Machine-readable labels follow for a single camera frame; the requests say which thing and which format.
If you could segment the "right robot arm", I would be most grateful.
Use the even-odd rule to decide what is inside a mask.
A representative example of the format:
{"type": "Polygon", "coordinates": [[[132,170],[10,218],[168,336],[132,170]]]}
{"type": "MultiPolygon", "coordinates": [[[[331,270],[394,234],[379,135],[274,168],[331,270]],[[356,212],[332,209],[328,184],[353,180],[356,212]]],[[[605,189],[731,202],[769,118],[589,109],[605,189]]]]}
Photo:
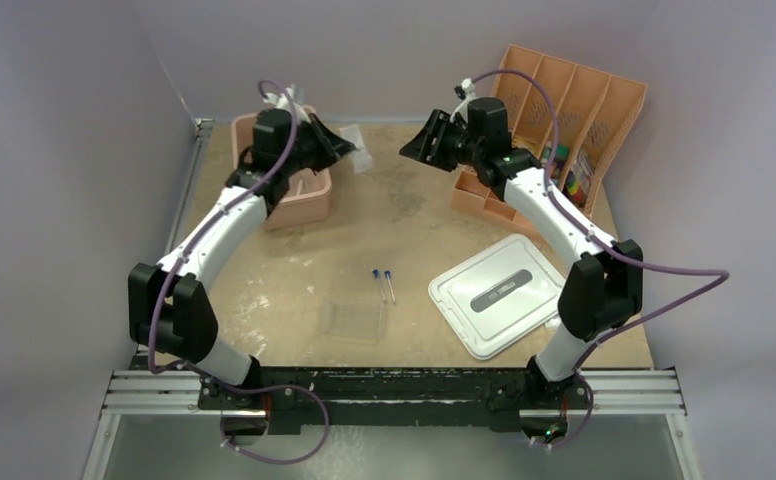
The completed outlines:
{"type": "Polygon", "coordinates": [[[527,365],[527,397],[548,407],[563,396],[590,345],[641,312],[643,252],[635,241],[617,241],[597,228],[550,183],[535,155],[514,146],[500,99],[476,98],[466,110],[458,119],[433,110],[399,153],[444,171],[471,166],[569,264],[557,303],[561,325],[527,365]]]}

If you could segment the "white paper packet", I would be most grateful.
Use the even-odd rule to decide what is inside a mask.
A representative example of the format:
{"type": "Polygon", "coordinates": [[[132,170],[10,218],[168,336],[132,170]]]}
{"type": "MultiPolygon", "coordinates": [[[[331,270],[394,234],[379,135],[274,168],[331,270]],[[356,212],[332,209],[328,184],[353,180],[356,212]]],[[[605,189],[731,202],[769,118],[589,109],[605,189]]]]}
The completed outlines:
{"type": "Polygon", "coordinates": [[[348,155],[353,166],[355,174],[363,174],[370,171],[374,166],[374,160],[366,147],[364,137],[358,125],[352,124],[341,127],[340,136],[354,145],[354,150],[348,155]]]}

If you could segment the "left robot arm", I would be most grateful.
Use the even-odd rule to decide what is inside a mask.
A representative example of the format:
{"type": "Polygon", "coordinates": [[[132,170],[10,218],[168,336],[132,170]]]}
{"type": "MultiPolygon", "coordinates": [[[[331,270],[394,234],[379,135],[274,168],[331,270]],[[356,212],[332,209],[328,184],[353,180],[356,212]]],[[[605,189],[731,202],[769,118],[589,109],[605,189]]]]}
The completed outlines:
{"type": "Polygon", "coordinates": [[[247,142],[236,147],[235,169],[196,228],[154,264],[128,276],[130,338],[150,352],[173,355],[224,383],[236,408],[261,399],[254,357],[229,345],[208,292],[232,254],[277,209],[292,176],[319,173],[356,151],[312,111],[293,116],[270,108],[254,115],[247,142]]]}

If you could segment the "clay pipe triangle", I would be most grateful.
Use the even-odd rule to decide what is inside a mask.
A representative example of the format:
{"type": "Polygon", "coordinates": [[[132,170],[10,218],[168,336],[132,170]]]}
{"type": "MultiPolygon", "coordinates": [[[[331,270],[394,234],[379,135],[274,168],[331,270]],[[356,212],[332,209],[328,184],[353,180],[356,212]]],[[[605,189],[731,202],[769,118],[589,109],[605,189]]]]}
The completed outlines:
{"type": "Polygon", "coordinates": [[[308,183],[305,180],[300,179],[295,191],[295,197],[300,198],[308,194],[308,183]]]}

